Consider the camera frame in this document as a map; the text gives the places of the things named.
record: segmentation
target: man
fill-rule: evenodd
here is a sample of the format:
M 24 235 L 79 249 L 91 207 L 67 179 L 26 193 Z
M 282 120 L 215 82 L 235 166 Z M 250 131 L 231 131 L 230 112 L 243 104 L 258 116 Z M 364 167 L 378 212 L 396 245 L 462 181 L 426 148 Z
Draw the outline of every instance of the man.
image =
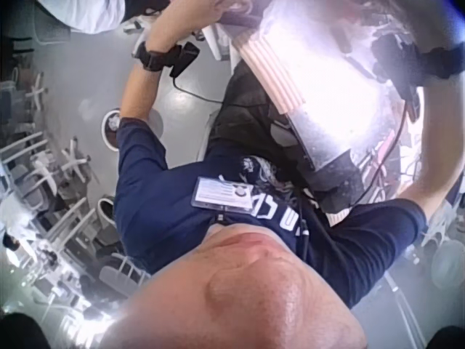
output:
M 173 1 L 154 24 L 147 51 L 168 52 L 233 3 Z M 270 112 L 267 97 L 244 64 L 227 88 L 205 160 L 168 170 L 165 149 L 146 124 L 160 75 L 136 64 L 129 77 L 115 202 L 126 252 L 154 278 L 102 347 L 364 348 L 349 309 L 415 241 L 464 167 L 461 79 L 427 82 L 420 178 L 400 198 L 356 206 L 329 228 L 292 183 L 262 117 Z M 242 106 L 231 103 L 236 95 Z M 253 185 L 251 212 L 215 210 L 218 197 L 246 210 L 245 182 Z
M 165 9 L 169 0 L 38 0 L 55 18 L 86 34 L 112 31 L 122 22 Z

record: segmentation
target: man's right arm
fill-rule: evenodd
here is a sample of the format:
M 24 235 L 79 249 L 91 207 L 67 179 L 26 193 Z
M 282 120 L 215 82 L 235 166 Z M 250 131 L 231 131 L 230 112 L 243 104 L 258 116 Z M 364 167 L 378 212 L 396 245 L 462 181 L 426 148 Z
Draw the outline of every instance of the man's right arm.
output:
M 451 49 L 465 39 L 464 19 L 447 0 L 392 0 L 410 24 L 422 52 Z M 430 77 L 425 83 L 425 115 L 421 174 L 401 193 L 418 204 L 428 220 L 464 170 L 465 73 L 448 80 Z
M 418 204 L 428 220 L 464 170 L 464 74 L 431 78 L 425 86 L 421 174 L 401 193 Z

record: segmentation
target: black cable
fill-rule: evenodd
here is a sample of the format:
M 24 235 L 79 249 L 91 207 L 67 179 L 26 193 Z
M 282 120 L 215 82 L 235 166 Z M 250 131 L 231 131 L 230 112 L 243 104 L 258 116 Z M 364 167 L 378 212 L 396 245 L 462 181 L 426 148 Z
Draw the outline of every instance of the black cable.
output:
M 387 159 L 390 157 L 392 151 L 394 151 L 395 147 L 399 143 L 400 136 L 402 135 L 402 131 L 404 129 L 405 120 L 407 119 L 407 111 L 408 111 L 408 103 L 405 102 L 404 111 L 403 111 L 403 114 L 402 114 L 402 121 L 400 122 L 399 131 L 397 131 L 397 134 L 395 136 L 394 142 L 391 145 L 391 148 L 388 150 L 388 152 L 384 156 L 383 161 L 381 161 L 381 163 L 379 164 L 378 169 L 376 170 L 376 172 L 375 172 L 375 174 L 373 176 L 373 179 L 370 182 L 370 185 L 366 188 L 366 190 L 363 192 L 363 194 L 360 196 L 360 198 L 358 198 L 358 200 L 355 203 L 350 205 L 351 207 L 359 204 L 363 200 L 363 198 L 370 192 L 370 190 L 372 189 L 374 183 L 376 182 L 376 178 L 379 176 L 379 174 L 382 171 L 384 163 L 387 161 Z
M 176 85 L 176 79 L 175 79 L 175 78 L 173 78 L 173 87 L 174 87 L 175 89 L 177 89 L 178 91 L 180 91 L 180 92 L 187 93 L 188 95 L 193 96 L 193 97 L 195 97 L 195 98 L 198 98 L 199 100 L 203 100 L 204 102 L 216 103 L 216 104 L 221 104 L 221 105 L 223 105 L 223 102 L 221 102 L 221 101 L 219 101 L 219 100 L 210 100 L 210 99 L 205 98 L 205 97 L 202 97 L 202 96 L 200 96 L 200 95 L 196 95 L 196 94 L 193 93 L 193 92 L 189 92 L 189 91 L 187 91 L 187 90 L 185 90 L 185 89 L 182 89 L 181 87 L 178 87 L 178 86 Z M 234 104 L 234 103 L 232 103 L 232 104 L 227 104 L 226 106 L 239 107 L 239 108 L 255 108 L 255 107 L 264 107 L 264 106 L 266 106 L 266 105 L 268 105 L 268 103 L 262 103 L 262 104 L 256 104 L 256 105 L 240 105 L 240 104 Z

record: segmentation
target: gray floor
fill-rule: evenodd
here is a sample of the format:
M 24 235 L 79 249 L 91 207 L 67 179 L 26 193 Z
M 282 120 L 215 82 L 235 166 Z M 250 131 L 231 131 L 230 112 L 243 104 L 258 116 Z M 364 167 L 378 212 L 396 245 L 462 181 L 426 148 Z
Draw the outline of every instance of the gray floor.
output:
M 38 47 L 35 66 L 44 72 L 49 93 L 44 98 L 45 127 L 58 148 L 78 138 L 78 148 L 92 158 L 89 203 L 112 195 L 118 179 L 118 154 L 101 137 L 103 116 L 120 106 L 138 35 L 121 31 L 96 36 L 72 34 L 67 44 Z M 217 62 L 205 43 L 199 58 L 179 78 L 178 85 L 221 100 L 230 77 L 227 62 Z M 170 167 L 195 160 L 209 114 L 218 105 L 205 103 L 174 90 L 168 73 L 161 79 L 158 98 L 150 114 L 154 132 L 167 149 Z

